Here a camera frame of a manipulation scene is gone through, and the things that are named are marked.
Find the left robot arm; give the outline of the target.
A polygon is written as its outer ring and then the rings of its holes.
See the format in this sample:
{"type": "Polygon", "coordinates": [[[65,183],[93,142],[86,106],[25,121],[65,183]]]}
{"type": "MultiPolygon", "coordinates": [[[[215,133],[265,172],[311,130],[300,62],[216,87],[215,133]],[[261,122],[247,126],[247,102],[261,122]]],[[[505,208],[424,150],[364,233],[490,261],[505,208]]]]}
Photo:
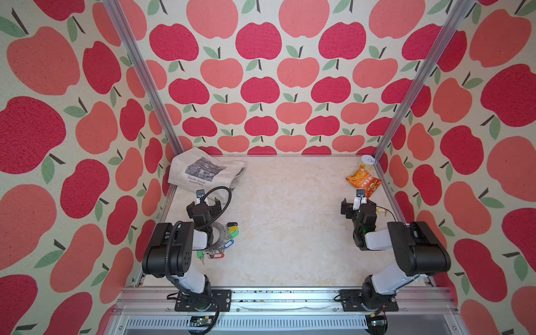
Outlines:
{"type": "Polygon", "coordinates": [[[189,221],[156,225],[142,259],[142,270],[165,278],[179,291],[167,298],[177,312],[230,311],[230,290],[214,290],[208,276],[193,265],[193,259],[224,257],[234,244],[229,227],[216,222],[223,213],[221,202],[210,205],[197,199],[186,207],[189,221]]]}

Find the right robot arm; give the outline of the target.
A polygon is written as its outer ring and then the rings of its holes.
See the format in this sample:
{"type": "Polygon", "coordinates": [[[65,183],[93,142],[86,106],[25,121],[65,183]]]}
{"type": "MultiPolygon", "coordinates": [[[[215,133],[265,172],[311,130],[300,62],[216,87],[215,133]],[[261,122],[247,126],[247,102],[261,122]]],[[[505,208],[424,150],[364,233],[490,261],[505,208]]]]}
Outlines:
{"type": "Polygon", "coordinates": [[[377,230],[377,205],[360,198],[352,204],[343,200],[341,214],[353,222],[353,241],[361,251],[394,253],[394,261],[382,272],[367,276],[359,292],[341,292],[343,301],[378,311],[393,304],[399,289],[414,280],[450,270],[450,256],[427,223],[393,221],[377,230]]]}

